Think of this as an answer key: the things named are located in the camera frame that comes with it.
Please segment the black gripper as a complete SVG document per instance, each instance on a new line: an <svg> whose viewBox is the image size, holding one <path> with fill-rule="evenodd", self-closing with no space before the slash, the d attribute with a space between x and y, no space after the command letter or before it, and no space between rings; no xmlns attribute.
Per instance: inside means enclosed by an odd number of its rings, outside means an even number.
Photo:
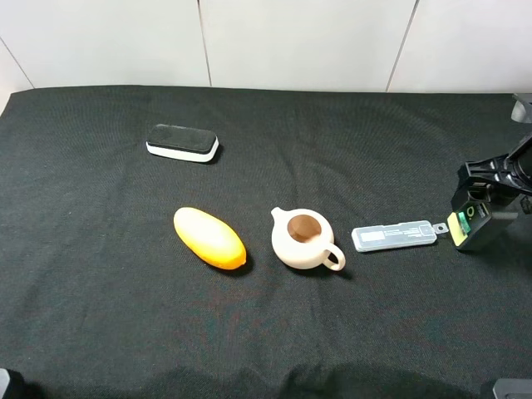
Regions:
<svg viewBox="0 0 532 399"><path fill-rule="evenodd" d="M458 188L451 200L455 213L473 204L489 203L493 219L512 223L518 217L514 202L531 196L531 135L508 154L467 161L457 171Z"/></svg>

